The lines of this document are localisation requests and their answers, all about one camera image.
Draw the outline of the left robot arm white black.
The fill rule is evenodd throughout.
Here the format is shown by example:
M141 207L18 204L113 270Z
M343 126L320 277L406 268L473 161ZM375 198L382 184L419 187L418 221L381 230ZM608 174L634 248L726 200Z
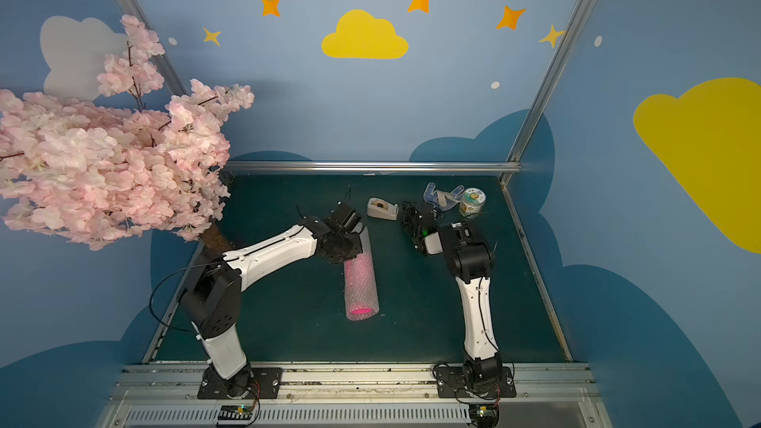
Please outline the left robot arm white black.
M345 202L325 218L304 217L285 232L260 243L226 252L193 269L185 278L178 304L189 318L208 356L197 397L200 399L275 398L275 384L261 389L241 345L237 323L243 293L271 273L313 256L331 264L355 259L363 251L360 214Z

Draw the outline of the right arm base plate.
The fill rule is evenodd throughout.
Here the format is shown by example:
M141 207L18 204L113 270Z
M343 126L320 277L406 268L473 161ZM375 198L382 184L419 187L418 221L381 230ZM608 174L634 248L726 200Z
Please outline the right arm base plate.
M431 369L440 398L479 398L497 400L498 398L515 398L517 391L513 373L510 368L503 367L503 374L495 382L466 382L461 366L436 364Z

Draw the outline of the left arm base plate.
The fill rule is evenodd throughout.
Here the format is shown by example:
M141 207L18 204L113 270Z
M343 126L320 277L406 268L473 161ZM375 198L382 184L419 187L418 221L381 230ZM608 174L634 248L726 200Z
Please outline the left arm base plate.
M197 398L202 400L275 399L283 370L280 368L244 367L230 380L222 378L213 367L202 376Z

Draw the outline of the pink plastic wine glass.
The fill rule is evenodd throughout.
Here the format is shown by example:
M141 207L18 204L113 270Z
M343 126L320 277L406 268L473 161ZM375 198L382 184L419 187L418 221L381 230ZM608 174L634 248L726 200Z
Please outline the pink plastic wine glass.
M352 320L372 317L377 311L377 289L372 264L365 260L350 263L346 269L346 309Z

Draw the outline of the bubble wrap sheet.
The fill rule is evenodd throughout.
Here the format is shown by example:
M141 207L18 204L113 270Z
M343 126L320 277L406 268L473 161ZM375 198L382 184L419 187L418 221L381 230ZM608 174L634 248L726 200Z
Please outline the bubble wrap sheet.
M344 263L345 309L350 321L366 320L380 310L376 275L370 241L370 232L365 227L360 233L362 252Z

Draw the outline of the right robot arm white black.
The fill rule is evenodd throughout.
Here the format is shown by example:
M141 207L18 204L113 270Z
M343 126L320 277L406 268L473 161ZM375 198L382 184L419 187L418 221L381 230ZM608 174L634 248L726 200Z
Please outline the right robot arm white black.
M402 231L414 248L424 255L441 255L457 283L465 322L463 387L475 396L491 396L505 379L489 302L493 250L476 221L439 225L437 217L429 203L405 201L400 207Z

